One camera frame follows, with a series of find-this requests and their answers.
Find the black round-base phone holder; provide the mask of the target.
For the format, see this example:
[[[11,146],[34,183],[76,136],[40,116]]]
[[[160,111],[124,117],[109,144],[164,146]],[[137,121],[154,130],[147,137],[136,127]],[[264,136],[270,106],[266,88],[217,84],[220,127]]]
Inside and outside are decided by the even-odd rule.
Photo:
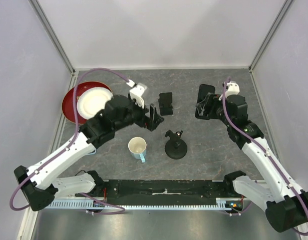
[[[172,132],[171,130],[165,133],[165,136],[170,138],[165,145],[165,152],[171,159],[178,160],[187,154],[187,144],[181,138],[182,134],[183,131]]]

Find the black phone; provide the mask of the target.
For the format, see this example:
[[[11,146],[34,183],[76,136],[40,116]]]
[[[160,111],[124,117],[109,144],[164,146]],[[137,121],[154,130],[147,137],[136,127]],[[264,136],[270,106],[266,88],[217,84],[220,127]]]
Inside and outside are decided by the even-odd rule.
[[[208,84],[201,84],[199,86],[198,96],[197,96],[197,103],[203,100],[208,93],[215,93],[215,87]]]

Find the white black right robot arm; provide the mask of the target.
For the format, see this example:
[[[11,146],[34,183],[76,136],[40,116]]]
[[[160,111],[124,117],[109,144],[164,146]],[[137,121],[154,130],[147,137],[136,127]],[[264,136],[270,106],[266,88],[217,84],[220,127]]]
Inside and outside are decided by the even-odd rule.
[[[198,94],[196,118],[222,121],[230,139],[250,158],[267,183],[267,187],[262,187],[236,171],[225,176],[224,193],[229,197],[247,197],[265,212],[268,222],[279,233],[308,223],[308,191],[286,172],[262,131],[248,119],[247,110],[245,97],[240,95],[222,101],[220,95],[212,92]]]

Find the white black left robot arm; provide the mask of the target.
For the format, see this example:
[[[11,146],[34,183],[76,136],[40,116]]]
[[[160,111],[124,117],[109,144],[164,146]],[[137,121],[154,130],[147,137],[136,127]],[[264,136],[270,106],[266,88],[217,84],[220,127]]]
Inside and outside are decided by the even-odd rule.
[[[14,170],[18,181],[15,191],[22,191],[28,207],[40,211],[56,198],[71,194],[87,194],[97,197],[103,192],[103,180],[95,171],[81,176],[58,176],[82,157],[112,140],[115,133],[133,124],[149,131],[155,130],[164,118],[156,106],[139,106],[129,96],[115,95],[106,102],[104,109],[76,129],[66,144],[38,163]]]

